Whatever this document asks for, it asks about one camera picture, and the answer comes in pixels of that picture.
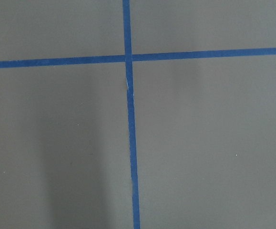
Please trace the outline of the long blue tape strip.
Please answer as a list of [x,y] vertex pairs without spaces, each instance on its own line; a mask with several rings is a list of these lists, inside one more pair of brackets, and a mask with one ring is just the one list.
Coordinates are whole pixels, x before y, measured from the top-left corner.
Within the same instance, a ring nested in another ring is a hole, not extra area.
[[130,149],[130,166],[131,166],[131,180],[132,180],[133,227],[135,229],[139,229],[141,225],[140,225],[137,150],[136,150],[130,2],[128,0],[123,0],[122,3],[123,3],[124,50],[125,50],[125,74],[126,74],[126,82],[127,82],[129,149]]

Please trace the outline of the crossing blue tape strip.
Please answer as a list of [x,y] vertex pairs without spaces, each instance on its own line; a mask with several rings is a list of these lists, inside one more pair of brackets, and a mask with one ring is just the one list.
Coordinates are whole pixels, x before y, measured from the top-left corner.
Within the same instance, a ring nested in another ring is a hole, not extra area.
[[[276,48],[133,54],[132,61],[143,62],[143,61],[222,58],[222,57],[261,56],[261,55],[276,55]],[[94,63],[115,63],[115,62],[125,62],[125,55],[0,61],[0,69],[1,68],[20,68],[20,67],[63,66],[63,65],[94,64]]]

